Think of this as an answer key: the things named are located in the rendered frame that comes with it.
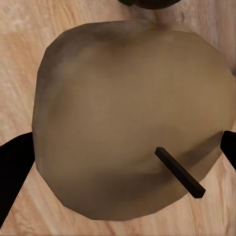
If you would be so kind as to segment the cauldron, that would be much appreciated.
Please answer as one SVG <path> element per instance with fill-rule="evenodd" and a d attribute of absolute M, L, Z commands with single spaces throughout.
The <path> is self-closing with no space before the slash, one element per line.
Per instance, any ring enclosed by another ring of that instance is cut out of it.
<path fill-rule="evenodd" d="M 137 5 L 146 9 L 163 9 L 178 3 L 178 0 L 119 0 L 127 6 Z"/>

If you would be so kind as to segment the pillar candle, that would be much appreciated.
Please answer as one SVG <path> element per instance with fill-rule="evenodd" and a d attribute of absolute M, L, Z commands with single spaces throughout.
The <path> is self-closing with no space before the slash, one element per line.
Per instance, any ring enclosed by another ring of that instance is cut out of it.
<path fill-rule="evenodd" d="M 236 120 L 226 57 L 188 25 L 85 23 L 46 49 L 32 115 L 36 169 L 91 220 L 152 215 L 199 184 Z"/>

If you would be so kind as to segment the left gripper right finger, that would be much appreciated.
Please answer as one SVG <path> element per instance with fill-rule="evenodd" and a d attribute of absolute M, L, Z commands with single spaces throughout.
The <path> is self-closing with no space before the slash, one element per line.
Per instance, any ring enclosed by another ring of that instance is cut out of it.
<path fill-rule="evenodd" d="M 236 133 L 225 131 L 220 147 L 236 171 Z"/>

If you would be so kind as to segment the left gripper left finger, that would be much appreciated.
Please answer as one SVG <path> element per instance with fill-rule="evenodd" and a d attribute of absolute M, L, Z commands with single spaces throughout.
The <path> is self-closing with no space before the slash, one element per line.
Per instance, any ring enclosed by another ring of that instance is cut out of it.
<path fill-rule="evenodd" d="M 0 146 L 0 229 L 34 162 L 32 132 Z"/>

